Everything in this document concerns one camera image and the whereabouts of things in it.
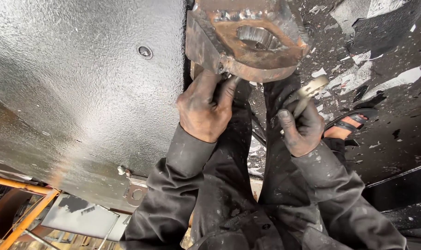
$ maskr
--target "hand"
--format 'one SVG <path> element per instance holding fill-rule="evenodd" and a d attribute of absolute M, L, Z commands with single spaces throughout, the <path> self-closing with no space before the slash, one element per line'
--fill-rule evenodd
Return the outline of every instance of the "hand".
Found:
<path fill-rule="evenodd" d="M 284 140 L 289 152 L 300 157 L 317 147 L 325 130 L 325 122 L 323 117 L 319 115 L 315 105 L 309 101 L 302 115 L 297 119 L 297 126 L 292 112 L 297 106 L 297 101 L 288 105 L 287 109 L 279 110 L 277 116 L 283 128 Z"/>
<path fill-rule="evenodd" d="M 232 117 L 237 77 L 219 86 L 220 75 L 204 70 L 177 99 L 180 125 L 191 136 L 205 142 L 216 142 Z"/>

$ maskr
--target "fingernail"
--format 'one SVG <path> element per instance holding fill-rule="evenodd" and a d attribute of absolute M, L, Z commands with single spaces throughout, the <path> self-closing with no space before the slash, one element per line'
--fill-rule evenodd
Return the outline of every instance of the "fingernail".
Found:
<path fill-rule="evenodd" d="M 278 115 L 279 115 L 279 118 L 280 118 L 280 119 L 286 118 L 286 117 L 288 117 L 288 116 L 289 116 L 289 111 L 287 111 L 287 110 L 282 110 L 282 111 L 280 111 L 280 112 L 278 113 Z"/>

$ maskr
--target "black pants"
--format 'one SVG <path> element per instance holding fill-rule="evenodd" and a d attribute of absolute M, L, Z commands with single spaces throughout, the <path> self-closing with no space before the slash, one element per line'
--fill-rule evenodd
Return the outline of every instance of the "black pants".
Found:
<path fill-rule="evenodd" d="M 301 86 L 296 75 L 263 84 L 267 118 L 266 168 L 262 191 L 258 202 L 255 201 L 247 172 L 252 135 L 252 112 L 247 101 L 250 94 L 248 84 L 242 81 L 238 85 L 232 106 L 232 118 L 218 139 L 213 155 L 204 166 L 204 182 L 198 192 L 192 221 L 193 242 L 217 230 L 223 221 L 246 211 L 255 212 L 259 207 L 269 209 L 272 214 L 277 213 L 283 206 L 302 208 L 303 212 L 297 212 L 298 217 L 313 223 L 316 223 L 319 217 L 310 204 L 306 181 L 291 162 L 291 154 L 281 140 L 282 128 L 275 118 L 284 101 Z M 344 140 L 323 140 L 340 162 L 345 164 Z M 285 214 L 288 217 L 293 216 L 289 212 Z"/>

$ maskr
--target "orange pipe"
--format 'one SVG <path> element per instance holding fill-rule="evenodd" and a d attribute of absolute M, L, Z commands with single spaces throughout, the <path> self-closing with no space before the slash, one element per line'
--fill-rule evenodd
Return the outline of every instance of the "orange pipe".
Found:
<path fill-rule="evenodd" d="M 2 177 L 0 177 L 0 184 L 10 186 L 10 187 L 15 187 L 22 190 L 32 191 L 39 194 L 48 194 L 53 190 L 52 188 L 36 186 L 32 184 L 23 183 L 20 181 L 13 181 L 13 180 L 9 180 Z"/>
<path fill-rule="evenodd" d="M 33 222 L 33 220 L 44 210 L 44 208 L 48 205 L 49 202 L 55 198 L 59 194 L 59 191 L 53 189 L 49 192 L 39 203 L 36 207 L 24 218 L 23 221 L 18 225 L 17 228 L 13 230 L 13 232 L 2 242 L 0 246 L 0 250 L 8 250 L 9 247 L 13 245 L 16 239 L 27 229 L 28 226 Z"/>

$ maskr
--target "foot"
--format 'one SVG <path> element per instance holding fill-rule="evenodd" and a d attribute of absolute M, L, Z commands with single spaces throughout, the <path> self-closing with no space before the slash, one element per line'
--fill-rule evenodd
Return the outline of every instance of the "foot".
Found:
<path fill-rule="evenodd" d="M 363 115 L 359 115 L 359 116 L 360 116 L 361 118 L 365 119 L 365 120 L 368 120 L 368 118 L 364 117 Z M 349 117 L 349 116 L 347 116 L 347 117 L 343 118 L 341 121 L 342 121 L 342 122 L 349 123 L 349 124 L 351 124 L 352 126 L 354 126 L 354 127 L 356 127 L 356 128 L 358 128 L 358 127 L 361 125 L 360 123 L 358 123 L 358 122 L 354 121 L 354 120 L 353 120 L 351 117 Z M 326 138 L 339 138 L 339 139 L 344 140 L 344 139 L 346 139 L 346 138 L 347 138 L 347 136 L 348 136 L 349 134 L 351 134 L 351 131 L 349 131 L 349 130 L 347 130 L 347 129 L 332 126 L 332 127 L 330 127 L 329 129 L 327 129 L 327 130 L 325 131 L 324 136 L 325 136 Z"/>

